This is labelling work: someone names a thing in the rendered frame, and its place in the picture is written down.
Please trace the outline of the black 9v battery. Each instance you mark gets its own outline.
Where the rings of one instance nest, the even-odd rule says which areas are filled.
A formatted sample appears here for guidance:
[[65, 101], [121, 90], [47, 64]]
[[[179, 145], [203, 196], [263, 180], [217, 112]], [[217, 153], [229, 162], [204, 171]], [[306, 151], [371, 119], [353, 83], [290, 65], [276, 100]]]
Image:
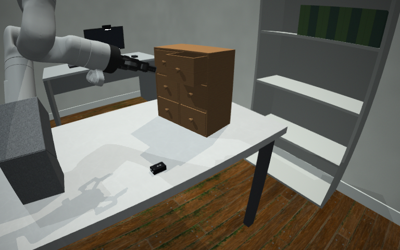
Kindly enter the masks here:
[[166, 165], [163, 162], [159, 162], [155, 165], [150, 166], [150, 171], [156, 175], [162, 171], [167, 170]]

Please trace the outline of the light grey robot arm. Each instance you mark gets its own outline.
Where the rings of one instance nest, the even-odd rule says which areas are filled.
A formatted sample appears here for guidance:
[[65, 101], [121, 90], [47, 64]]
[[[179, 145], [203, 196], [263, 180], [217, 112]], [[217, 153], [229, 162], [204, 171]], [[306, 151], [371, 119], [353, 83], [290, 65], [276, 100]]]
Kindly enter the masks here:
[[56, 0], [17, 0], [21, 27], [4, 31], [5, 103], [36, 97], [33, 61], [90, 69], [86, 79], [103, 86], [109, 44], [68, 35], [56, 36]]

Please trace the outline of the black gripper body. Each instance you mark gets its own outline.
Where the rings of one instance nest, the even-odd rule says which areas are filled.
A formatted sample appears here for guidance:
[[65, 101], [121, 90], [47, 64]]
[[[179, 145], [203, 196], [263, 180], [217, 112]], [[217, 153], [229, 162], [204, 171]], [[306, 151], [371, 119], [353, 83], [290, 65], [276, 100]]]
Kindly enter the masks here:
[[110, 59], [106, 69], [103, 72], [114, 73], [119, 66], [127, 67], [128, 65], [124, 63], [125, 61], [129, 61], [129, 59], [121, 57], [121, 52], [118, 47], [110, 44], [109, 46], [110, 46]]

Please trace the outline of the brown wooden chest of drawers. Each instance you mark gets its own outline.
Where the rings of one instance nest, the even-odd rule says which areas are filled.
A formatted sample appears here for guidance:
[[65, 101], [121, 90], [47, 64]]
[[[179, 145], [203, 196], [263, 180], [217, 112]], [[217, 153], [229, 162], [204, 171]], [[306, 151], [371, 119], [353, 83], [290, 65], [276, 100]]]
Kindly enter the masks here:
[[[192, 108], [206, 112], [206, 135], [204, 137], [209, 137], [215, 132], [219, 131], [223, 127], [230, 124], [231, 119], [231, 106], [232, 106], [232, 93], [233, 93], [233, 78], [234, 78], [234, 61], [235, 61], [235, 49], [202, 46], [202, 45], [192, 45], [192, 44], [174, 44], [166, 46], [154, 47], [154, 58], [157, 49], [166, 49], [179, 52], [190, 52], [207, 55], [207, 95], [206, 95], [206, 111], [190, 106], [188, 104], [180, 102], [180, 84], [178, 83], [178, 95], [179, 101], [170, 99], [168, 97], [158, 94], [157, 91], [157, 74], [161, 72], [156, 72], [156, 91], [157, 91], [157, 105], [158, 97], [162, 96], [164, 98], [170, 99], [172, 101], [179, 103], [179, 124], [171, 121], [163, 116], [159, 115], [159, 105], [158, 105], [158, 115], [163, 117], [173, 123], [181, 125], [180, 116], [180, 105], [184, 104]], [[165, 74], [166, 73], [161, 73]]]

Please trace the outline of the brown wooden drawer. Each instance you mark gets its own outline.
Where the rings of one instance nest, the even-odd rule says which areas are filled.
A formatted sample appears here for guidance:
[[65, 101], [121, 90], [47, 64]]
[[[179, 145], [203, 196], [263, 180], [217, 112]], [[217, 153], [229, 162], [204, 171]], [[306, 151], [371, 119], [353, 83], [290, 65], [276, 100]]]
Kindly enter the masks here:
[[166, 73], [166, 54], [177, 53], [177, 51], [171, 51], [166, 49], [157, 49], [155, 52], [155, 65], [157, 72]]
[[180, 83], [180, 102], [206, 111], [207, 85], [191, 87]]
[[207, 83], [207, 55], [179, 52], [166, 57], [167, 80], [196, 87]]
[[179, 124], [179, 103], [159, 96], [159, 115]]
[[178, 83], [168, 81], [167, 75], [158, 73], [157, 75], [157, 91], [159, 95], [179, 101]]
[[181, 125], [202, 135], [206, 135], [206, 112], [180, 105]]

